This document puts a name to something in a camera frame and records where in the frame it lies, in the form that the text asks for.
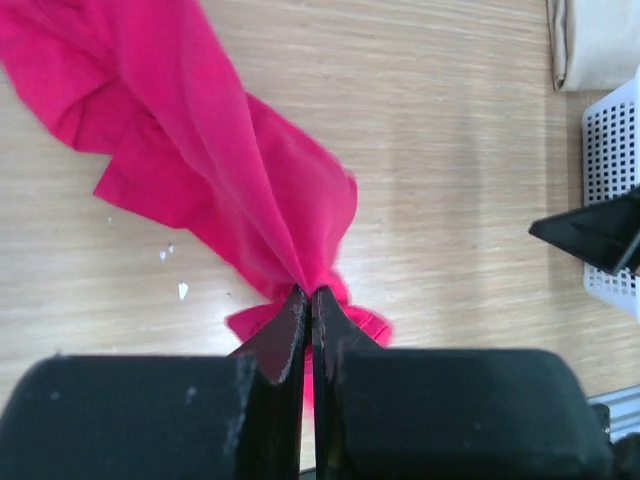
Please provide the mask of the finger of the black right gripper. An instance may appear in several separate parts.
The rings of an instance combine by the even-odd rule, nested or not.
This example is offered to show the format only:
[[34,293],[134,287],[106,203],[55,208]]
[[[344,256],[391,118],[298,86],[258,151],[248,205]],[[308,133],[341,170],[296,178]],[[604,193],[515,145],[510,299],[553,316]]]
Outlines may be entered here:
[[534,221],[529,233],[607,273],[639,270],[639,189]]

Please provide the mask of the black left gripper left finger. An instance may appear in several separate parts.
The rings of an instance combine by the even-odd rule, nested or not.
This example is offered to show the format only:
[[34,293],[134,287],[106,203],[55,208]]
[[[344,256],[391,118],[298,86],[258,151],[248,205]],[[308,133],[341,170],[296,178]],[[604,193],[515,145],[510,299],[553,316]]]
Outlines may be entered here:
[[295,479],[307,298],[227,356],[57,355],[1,416],[5,479]]

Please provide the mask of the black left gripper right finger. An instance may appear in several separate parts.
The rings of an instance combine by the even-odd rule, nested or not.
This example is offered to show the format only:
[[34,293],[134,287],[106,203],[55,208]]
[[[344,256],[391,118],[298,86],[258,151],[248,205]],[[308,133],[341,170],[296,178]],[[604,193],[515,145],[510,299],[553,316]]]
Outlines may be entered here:
[[540,349],[384,349],[328,288],[311,300],[320,479],[610,479],[565,361]]

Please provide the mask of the pink red t shirt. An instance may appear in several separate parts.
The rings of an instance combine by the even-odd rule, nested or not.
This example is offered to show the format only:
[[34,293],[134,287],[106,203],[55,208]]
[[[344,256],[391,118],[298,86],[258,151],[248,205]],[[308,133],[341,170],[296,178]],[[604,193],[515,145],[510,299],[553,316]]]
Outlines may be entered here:
[[195,1],[5,1],[1,61],[60,141],[111,160],[95,193],[186,229],[264,298],[231,315],[247,340],[294,286],[329,287],[381,345],[335,269],[357,184],[313,138],[248,93]]

